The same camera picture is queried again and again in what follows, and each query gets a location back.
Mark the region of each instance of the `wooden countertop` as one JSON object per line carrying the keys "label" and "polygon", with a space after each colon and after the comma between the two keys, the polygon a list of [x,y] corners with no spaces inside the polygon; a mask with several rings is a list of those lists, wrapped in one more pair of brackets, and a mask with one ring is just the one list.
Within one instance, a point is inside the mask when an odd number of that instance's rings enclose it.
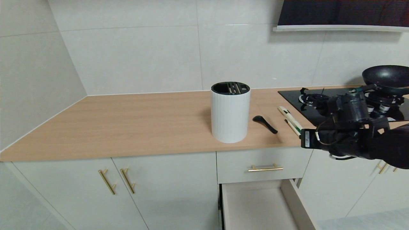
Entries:
{"label": "wooden countertop", "polygon": [[[277,110],[278,106],[284,106],[304,128],[314,128],[277,92],[299,89],[253,89],[247,136],[233,144],[221,143],[211,134],[210,91],[88,96],[5,149],[0,161],[300,146],[299,138]],[[253,122],[256,115],[262,115],[278,134]],[[405,123],[394,122],[391,127]]]}

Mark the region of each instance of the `label sticker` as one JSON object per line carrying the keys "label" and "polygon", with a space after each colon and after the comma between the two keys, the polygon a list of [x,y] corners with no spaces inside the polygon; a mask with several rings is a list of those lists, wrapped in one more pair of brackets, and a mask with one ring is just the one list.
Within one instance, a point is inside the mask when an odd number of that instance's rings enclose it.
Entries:
{"label": "label sticker", "polygon": [[306,148],[310,147],[310,132],[306,131],[306,144],[305,144]]}

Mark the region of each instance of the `gas stove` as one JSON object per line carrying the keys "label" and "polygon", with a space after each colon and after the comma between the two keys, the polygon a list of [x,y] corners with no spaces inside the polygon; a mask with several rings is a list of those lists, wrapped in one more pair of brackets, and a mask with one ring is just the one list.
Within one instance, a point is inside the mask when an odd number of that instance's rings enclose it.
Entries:
{"label": "gas stove", "polygon": [[[322,100],[344,95],[350,90],[351,88],[320,90],[303,88],[301,90],[279,91],[279,94],[307,118],[308,121],[318,126],[327,118],[320,115],[315,107],[319,106]],[[377,91],[367,92],[365,97],[368,111],[372,118],[388,117],[390,122],[409,120],[409,99],[386,95]]]}

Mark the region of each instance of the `open drawer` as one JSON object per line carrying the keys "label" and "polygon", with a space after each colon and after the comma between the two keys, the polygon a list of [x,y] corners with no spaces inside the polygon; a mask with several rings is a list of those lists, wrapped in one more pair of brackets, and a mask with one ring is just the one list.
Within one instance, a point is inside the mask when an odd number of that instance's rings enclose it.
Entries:
{"label": "open drawer", "polygon": [[293,180],[222,184],[225,230],[318,230]]}

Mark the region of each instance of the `white tile wall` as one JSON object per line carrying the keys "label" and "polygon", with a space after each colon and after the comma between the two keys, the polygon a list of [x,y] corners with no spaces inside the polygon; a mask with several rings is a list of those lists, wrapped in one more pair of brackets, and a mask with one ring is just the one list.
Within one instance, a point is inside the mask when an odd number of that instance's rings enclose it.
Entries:
{"label": "white tile wall", "polygon": [[0,38],[1,147],[83,98],[59,32]]}
{"label": "white tile wall", "polygon": [[49,0],[61,31],[197,25],[195,0]]}
{"label": "white tile wall", "polygon": [[362,71],[376,65],[409,66],[409,33],[327,32],[312,84],[363,83]]}
{"label": "white tile wall", "polygon": [[199,26],[203,89],[220,81],[252,88],[308,86],[325,32],[271,34],[271,25]]}
{"label": "white tile wall", "polygon": [[62,35],[88,95],[202,89],[196,26]]}
{"label": "white tile wall", "polygon": [[277,24],[284,0],[197,0],[199,25]]}
{"label": "white tile wall", "polygon": [[[253,88],[360,83],[373,65],[409,65],[404,34],[272,33],[283,0],[49,2],[60,30],[101,30],[64,32],[90,95],[209,89],[225,80]],[[132,28],[106,30],[113,27]]]}
{"label": "white tile wall", "polygon": [[46,0],[2,0],[0,37],[58,31]]}

